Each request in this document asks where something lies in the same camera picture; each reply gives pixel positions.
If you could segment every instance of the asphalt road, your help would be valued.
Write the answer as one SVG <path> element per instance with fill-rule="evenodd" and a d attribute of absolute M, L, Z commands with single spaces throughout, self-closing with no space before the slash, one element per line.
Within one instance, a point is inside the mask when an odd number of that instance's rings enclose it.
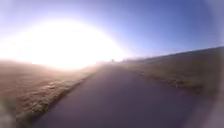
<path fill-rule="evenodd" d="M 69 93 L 33 128 L 181 128 L 197 99 L 186 91 L 110 67 Z"/>

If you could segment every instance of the grassy field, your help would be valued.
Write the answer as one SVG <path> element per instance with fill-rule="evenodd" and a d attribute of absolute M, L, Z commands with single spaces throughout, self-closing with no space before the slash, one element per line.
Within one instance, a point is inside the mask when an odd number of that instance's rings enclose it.
<path fill-rule="evenodd" d="M 17 122 L 24 123 L 45 112 L 51 103 L 96 70 L 97 67 L 91 67 L 68 72 L 1 61 L 0 101 L 6 103 Z"/>
<path fill-rule="evenodd" d="M 216 92 L 224 58 L 223 47 L 190 51 L 148 59 L 127 60 L 120 65 L 147 79 L 184 88 L 194 93 Z"/>

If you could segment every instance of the dry grass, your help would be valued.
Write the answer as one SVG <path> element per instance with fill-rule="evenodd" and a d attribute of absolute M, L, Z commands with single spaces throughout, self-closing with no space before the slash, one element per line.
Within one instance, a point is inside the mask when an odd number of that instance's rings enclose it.
<path fill-rule="evenodd" d="M 0 97 L 18 122 L 46 111 L 51 103 L 93 74 L 97 67 L 65 72 L 15 62 L 0 62 Z"/>
<path fill-rule="evenodd" d="M 195 93 L 214 92 L 220 81 L 224 48 L 212 48 L 149 59 L 124 61 L 120 65 L 167 85 Z"/>

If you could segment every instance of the sky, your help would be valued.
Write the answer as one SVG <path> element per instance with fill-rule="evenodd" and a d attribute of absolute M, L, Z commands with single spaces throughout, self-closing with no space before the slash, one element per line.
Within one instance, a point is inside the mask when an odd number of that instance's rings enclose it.
<path fill-rule="evenodd" d="M 158 56 L 224 41 L 222 0 L 1 0 L 0 39 L 43 19 L 97 27 L 130 53 Z"/>

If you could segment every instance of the grassy slope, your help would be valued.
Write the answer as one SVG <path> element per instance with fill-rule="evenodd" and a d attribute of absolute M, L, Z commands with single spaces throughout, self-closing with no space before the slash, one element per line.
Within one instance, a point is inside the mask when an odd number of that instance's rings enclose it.
<path fill-rule="evenodd" d="M 185 88 L 195 93 L 202 89 L 214 92 L 220 81 L 224 48 L 178 53 L 151 59 L 122 62 L 125 68 L 140 72 L 149 79 Z"/>
<path fill-rule="evenodd" d="M 97 68 L 62 72 L 37 65 L 0 62 L 0 98 L 17 121 L 42 113 L 49 104 L 82 82 Z"/>

